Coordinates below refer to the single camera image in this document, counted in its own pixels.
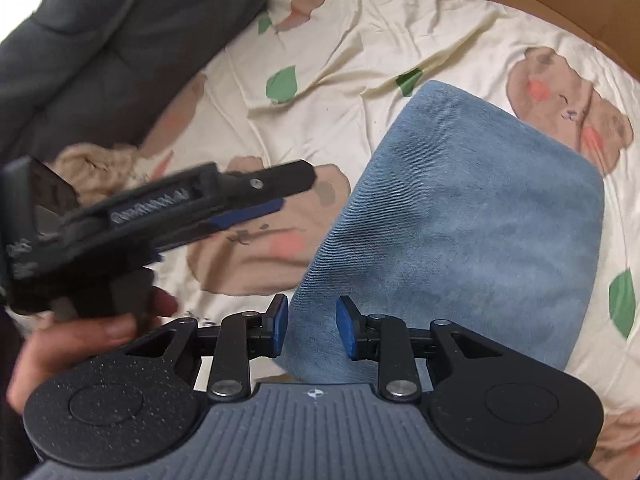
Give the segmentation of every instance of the human hand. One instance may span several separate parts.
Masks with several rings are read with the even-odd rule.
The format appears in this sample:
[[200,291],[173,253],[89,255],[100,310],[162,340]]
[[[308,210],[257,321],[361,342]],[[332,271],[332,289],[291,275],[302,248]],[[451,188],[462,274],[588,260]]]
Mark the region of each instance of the human hand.
[[[175,298],[159,288],[154,289],[152,301],[157,316],[169,317],[178,310]],[[160,324],[156,317],[152,328]],[[128,343],[137,330],[132,314],[65,322],[47,318],[20,350],[6,393],[9,404],[21,414],[29,396],[44,381],[89,357]]]

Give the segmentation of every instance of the blue cloth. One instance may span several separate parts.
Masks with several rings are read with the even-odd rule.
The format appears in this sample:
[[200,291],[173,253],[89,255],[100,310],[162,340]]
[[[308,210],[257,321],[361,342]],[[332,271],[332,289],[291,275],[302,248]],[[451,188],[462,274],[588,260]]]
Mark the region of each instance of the blue cloth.
[[[512,115],[428,82],[396,119],[319,248],[279,359],[311,382],[376,381],[347,359],[335,301],[428,328],[446,318],[563,368],[596,273],[594,166]],[[430,381],[418,362],[423,387]]]

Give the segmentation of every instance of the fingernail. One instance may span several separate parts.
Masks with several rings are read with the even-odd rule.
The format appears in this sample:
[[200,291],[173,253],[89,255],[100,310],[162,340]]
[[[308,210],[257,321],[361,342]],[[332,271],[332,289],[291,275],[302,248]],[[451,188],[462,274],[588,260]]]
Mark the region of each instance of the fingernail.
[[131,314],[112,319],[104,325],[104,331],[111,340],[133,337],[136,333],[136,320]]

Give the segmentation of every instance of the gray ribbed surface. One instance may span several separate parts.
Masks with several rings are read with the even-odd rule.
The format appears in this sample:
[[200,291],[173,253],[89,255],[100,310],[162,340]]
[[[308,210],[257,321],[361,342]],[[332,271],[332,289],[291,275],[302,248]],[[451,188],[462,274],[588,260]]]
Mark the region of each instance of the gray ribbed surface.
[[[322,390],[320,396],[309,392]],[[368,384],[263,384],[241,404],[210,410],[194,437],[129,470],[46,463],[31,480],[596,480],[585,465],[514,474],[456,455],[416,408],[378,399]]]

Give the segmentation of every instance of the green leaf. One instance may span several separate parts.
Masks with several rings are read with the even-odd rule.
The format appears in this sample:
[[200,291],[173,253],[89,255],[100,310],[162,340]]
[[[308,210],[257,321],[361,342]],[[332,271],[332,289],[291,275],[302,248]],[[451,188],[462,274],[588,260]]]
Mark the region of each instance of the green leaf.
[[268,14],[264,14],[258,18],[258,34],[264,34],[273,23]]
[[631,269],[617,275],[609,285],[609,317],[625,339],[628,338],[636,318],[636,295]]
[[422,70],[414,68],[396,78],[396,84],[400,87],[404,97],[409,97],[414,92],[415,84],[421,77]]
[[267,81],[267,97],[275,104],[282,104],[292,100],[297,91],[298,82],[296,81],[295,66],[283,68]]

